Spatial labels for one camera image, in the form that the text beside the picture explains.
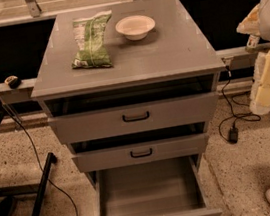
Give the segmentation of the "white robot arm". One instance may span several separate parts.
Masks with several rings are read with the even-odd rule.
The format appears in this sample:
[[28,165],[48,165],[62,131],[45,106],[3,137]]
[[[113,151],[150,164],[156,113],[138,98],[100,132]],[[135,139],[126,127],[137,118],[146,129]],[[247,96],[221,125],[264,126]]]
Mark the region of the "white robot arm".
[[[249,35],[246,51],[254,52],[260,39],[270,42],[270,0],[260,0],[236,28],[238,33]],[[256,115],[270,111],[270,50],[258,53],[254,67],[250,110]]]

